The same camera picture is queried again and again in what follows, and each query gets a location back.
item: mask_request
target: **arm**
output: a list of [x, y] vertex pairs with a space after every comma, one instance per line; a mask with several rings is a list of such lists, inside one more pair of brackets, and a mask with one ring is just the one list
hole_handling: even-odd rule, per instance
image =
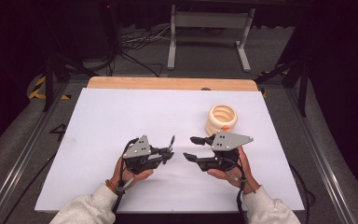
[[[71, 200], [60, 212], [51, 220], [51, 224], [58, 223], [113, 223], [116, 216], [112, 213], [112, 206], [116, 203], [117, 192], [114, 186], [120, 179], [120, 165], [122, 158], [117, 161], [112, 178], [106, 181], [106, 185], [98, 187], [91, 195], [82, 195]], [[138, 181], [148, 178], [153, 174], [153, 170], [145, 170], [138, 175], [134, 175], [124, 168], [122, 174], [126, 182], [134, 177], [130, 187]]]
[[[251, 224], [265, 223], [290, 223], [299, 224], [296, 215], [282, 203], [280, 199], [271, 199], [262, 186], [260, 186], [252, 175], [248, 158], [242, 147], [238, 148], [240, 152], [239, 165], [245, 173], [247, 183], [243, 188], [242, 201], [248, 207], [247, 217]], [[238, 168], [230, 170], [236, 177], [241, 177], [241, 171]], [[239, 188], [241, 184], [235, 181], [225, 172], [215, 169], [208, 170], [209, 175], [228, 181], [232, 186]]]

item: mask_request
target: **white sleeve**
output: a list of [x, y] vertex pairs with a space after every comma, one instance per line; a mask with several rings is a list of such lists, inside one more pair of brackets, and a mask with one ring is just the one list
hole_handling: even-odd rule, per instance
[[280, 199], [271, 199], [263, 186], [255, 193], [243, 194], [242, 198], [248, 207], [250, 224], [300, 224], [293, 211]]
[[116, 216], [111, 209], [116, 200], [117, 195], [101, 185], [91, 195], [74, 198], [50, 223], [113, 223]]

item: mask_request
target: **beige container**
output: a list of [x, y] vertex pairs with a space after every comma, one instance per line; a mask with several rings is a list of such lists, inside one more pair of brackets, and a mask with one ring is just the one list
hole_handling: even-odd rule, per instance
[[205, 131], [208, 135], [217, 131], [232, 133], [237, 120], [237, 113], [229, 105], [215, 105], [209, 110]]

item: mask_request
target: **white tabletop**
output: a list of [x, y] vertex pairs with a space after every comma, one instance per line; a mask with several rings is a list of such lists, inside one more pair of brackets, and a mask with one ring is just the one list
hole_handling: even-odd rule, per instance
[[82, 90], [35, 210], [58, 211], [76, 196], [91, 194], [112, 176], [128, 141], [146, 134], [153, 147], [167, 147], [175, 135], [175, 154], [126, 192], [119, 213], [237, 212], [238, 189], [207, 175], [183, 156], [183, 152], [213, 156], [210, 147], [194, 145], [189, 138], [207, 136], [207, 113], [220, 104], [237, 111], [233, 132], [254, 138], [244, 149], [257, 181], [272, 198], [303, 210], [260, 92], [112, 89]]

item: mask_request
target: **white metal stand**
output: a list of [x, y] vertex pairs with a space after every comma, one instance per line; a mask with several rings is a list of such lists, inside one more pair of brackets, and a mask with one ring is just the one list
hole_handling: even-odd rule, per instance
[[245, 46], [246, 38], [249, 34], [252, 19], [255, 14], [254, 8], [250, 9], [249, 13], [180, 12], [176, 11], [176, 7], [173, 5], [171, 14], [171, 43], [170, 52], [168, 54], [168, 70], [173, 70], [175, 67], [175, 29], [176, 26], [181, 26], [242, 29], [242, 39], [241, 41], [236, 41], [237, 51], [240, 55], [243, 71], [251, 71], [251, 67], [243, 48]]

